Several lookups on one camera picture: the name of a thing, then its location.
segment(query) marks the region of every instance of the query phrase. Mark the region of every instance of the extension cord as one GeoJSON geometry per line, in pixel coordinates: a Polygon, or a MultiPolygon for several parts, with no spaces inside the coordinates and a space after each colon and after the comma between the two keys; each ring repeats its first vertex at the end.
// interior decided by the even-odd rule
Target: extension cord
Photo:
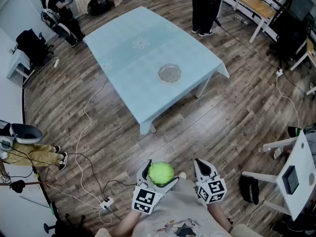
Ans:
{"type": "Polygon", "coordinates": [[[101,205],[101,207],[103,208],[103,209],[106,209],[107,207],[109,207],[111,204],[113,204],[114,203],[114,200],[113,200],[113,198],[111,198],[111,197],[108,197],[108,201],[107,202],[102,202],[100,205],[101,205]]]}
{"type": "Polygon", "coordinates": [[[276,72],[276,74],[277,74],[277,77],[282,76],[282,75],[283,75],[283,70],[282,70],[282,69],[278,70],[278,71],[276,72]]]}

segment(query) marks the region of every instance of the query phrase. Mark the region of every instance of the green ball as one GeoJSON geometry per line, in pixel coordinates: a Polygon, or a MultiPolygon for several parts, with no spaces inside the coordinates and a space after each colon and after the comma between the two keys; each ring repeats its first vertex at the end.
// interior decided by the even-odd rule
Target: green ball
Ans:
{"type": "Polygon", "coordinates": [[[164,185],[174,177],[174,170],[169,163],[155,162],[148,169],[150,180],[156,185],[164,185]]]}

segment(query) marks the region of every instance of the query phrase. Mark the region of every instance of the wooden desk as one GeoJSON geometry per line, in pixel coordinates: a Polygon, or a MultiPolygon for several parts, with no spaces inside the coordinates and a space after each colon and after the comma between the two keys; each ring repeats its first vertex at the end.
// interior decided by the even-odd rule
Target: wooden desk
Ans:
{"type": "Polygon", "coordinates": [[[267,20],[266,26],[262,30],[263,33],[265,32],[266,28],[269,26],[274,15],[276,14],[276,11],[262,0],[236,0],[234,10],[237,9],[239,3],[245,4],[261,17],[261,21],[249,41],[250,43],[252,43],[257,36],[259,30],[263,26],[263,23],[265,22],[265,20],[267,20]]]}
{"type": "MultiPolygon", "coordinates": [[[[293,71],[302,61],[305,60],[305,58],[309,57],[310,61],[313,63],[313,65],[316,67],[316,57],[312,55],[312,51],[314,50],[314,44],[313,42],[307,38],[306,39],[306,52],[305,54],[293,65],[291,68],[291,71],[293,71]]],[[[307,95],[313,93],[316,91],[316,86],[314,88],[311,88],[309,91],[306,92],[307,95]]]]}

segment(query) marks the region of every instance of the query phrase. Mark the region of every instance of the chair leg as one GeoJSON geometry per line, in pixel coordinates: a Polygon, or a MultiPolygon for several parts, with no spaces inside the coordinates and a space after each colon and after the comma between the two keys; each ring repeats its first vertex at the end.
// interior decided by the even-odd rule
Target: chair leg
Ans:
{"type": "Polygon", "coordinates": [[[70,219],[69,219],[68,217],[69,217],[69,214],[66,213],[66,214],[65,214],[65,218],[66,218],[67,222],[69,223],[70,227],[71,227],[72,229],[76,229],[76,227],[74,226],[74,224],[70,221],[70,219]]]}

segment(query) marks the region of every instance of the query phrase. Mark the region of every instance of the wooden floor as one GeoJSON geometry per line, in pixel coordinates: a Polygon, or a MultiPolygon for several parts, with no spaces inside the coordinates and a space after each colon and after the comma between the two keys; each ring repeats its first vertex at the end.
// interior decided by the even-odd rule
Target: wooden floor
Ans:
{"type": "MultiPolygon", "coordinates": [[[[239,192],[239,177],[243,170],[266,174],[278,174],[284,158],[272,160],[268,154],[258,152],[263,143],[287,138],[286,128],[297,125],[294,108],[289,100],[281,98],[276,88],[277,60],[266,56],[271,41],[262,32],[253,44],[248,41],[256,26],[242,24],[235,18],[236,12],[227,4],[222,5],[219,21],[224,29],[215,25],[213,35],[200,38],[191,33],[192,0],[124,0],[100,16],[85,15],[79,19],[82,31],[89,34],[112,19],[141,5],[163,16],[222,59],[230,74],[227,79],[216,74],[204,94],[197,99],[195,91],[183,97],[154,121],[155,134],[140,135],[139,125],[122,102],[110,82],[94,97],[87,112],[92,125],[83,134],[79,153],[93,162],[94,171],[101,186],[112,179],[126,184],[135,183],[136,172],[146,159],[169,162],[175,172],[185,171],[194,180],[193,159],[202,158],[214,164],[225,178],[228,193],[221,203],[225,213],[234,224],[246,223],[252,212],[264,199],[276,191],[272,184],[259,183],[259,205],[243,201],[239,192]]],[[[48,64],[26,87],[26,122],[37,126],[45,137],[43,144],[61,145],[69,153],[76,152],[76,144],[82,130],[89,124],[84,107],[93,93],[101,87],[105,74],[95,61],[89,48],[78,44],[71,48],[62,38],[51,41],[55,55],[59,57],[58,68],[54,62],[48,64]]],[[[290,80],[306,91],[309,86],[310,70],[298,67],[286,71],[290,80]]],[[[282,76],[279,88],[290,97],[298,110],[301,127],[315,121],[316,103],[305,98],[300,90],[282,76]]],[[[89,161],[78,157],[84,170],[83,186],[99,199],[101,191],[92,176],[89,161]]],[[[80,185],[81,171],[71,155],[65,170],[50,166],[48,180],[61,184],[63,192],[78,197],[94,206],[99,206],[93,196],[80,185]]],[[[38,169],[42,178],[47,168],[38,169]]],[[[119,220],[102,211],[66,196],[54,189],[45,188],[51,201],[55,201],[60,215],[67,212],[78,223],[82,214],[86,216],[85,227],[94,233],[101,227],[111,228],[119,220]]],[[[106,196],[115,203],[111,209],[119,217],[129,211],[133,187],[110,183],[106,196]]],[[[273,202],[282,204],[278,194],[273,202]]],[[[277,236],[270,230],[271,223],[282,214],[263,206],[257,211],[249,227],[263,236],[277,236]]]]}

